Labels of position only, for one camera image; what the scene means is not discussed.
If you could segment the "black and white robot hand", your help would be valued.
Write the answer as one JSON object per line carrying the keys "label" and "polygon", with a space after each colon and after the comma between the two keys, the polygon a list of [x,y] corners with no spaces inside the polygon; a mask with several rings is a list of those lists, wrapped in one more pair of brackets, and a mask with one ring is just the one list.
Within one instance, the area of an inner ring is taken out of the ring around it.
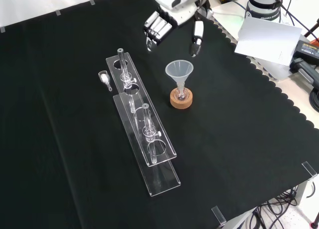
{"label": "black and white robot hand", "polygon": [[209,0],[155,0],[155,2],[158,8],[143,26],[148,51],[153,52],[174,29],[192,20],[194,26],[190,54],[192,57],[197,56],[203,42],[202,18],[209,19],[213,14]]}

